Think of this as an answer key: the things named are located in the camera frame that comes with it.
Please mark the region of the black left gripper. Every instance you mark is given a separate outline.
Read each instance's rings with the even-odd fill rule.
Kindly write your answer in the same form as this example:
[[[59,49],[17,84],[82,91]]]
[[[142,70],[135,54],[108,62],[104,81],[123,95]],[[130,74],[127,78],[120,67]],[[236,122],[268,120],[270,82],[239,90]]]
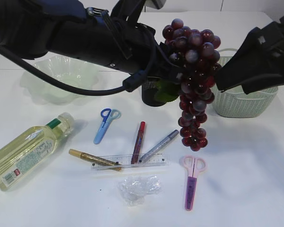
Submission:
[[[180,84],[184,70],[178,65],[173,64],[167,57],[169,47],[164,43],[155,42],[155,59],[151,65],[146,78],[150,81],[167,81],[173,84]]]

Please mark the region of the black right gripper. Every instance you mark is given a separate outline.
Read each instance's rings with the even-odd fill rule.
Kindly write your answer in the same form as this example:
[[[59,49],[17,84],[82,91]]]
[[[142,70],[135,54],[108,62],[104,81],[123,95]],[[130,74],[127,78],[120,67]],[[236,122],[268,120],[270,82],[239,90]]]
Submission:
[[[252,29],[214,80],[219,91],[241,86],[245,94],[284,85],[284,16]]]

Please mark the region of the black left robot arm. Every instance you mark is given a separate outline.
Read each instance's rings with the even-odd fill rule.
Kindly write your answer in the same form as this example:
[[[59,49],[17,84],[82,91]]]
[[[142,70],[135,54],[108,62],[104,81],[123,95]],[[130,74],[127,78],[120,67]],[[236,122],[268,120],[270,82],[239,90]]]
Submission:
[[[120,0],[112,11],[78,0],[0,0],[0,46],[20,59],[48,52],[178,83],[182,69],[157,44],[155,30],[138,19],[143,0]]]

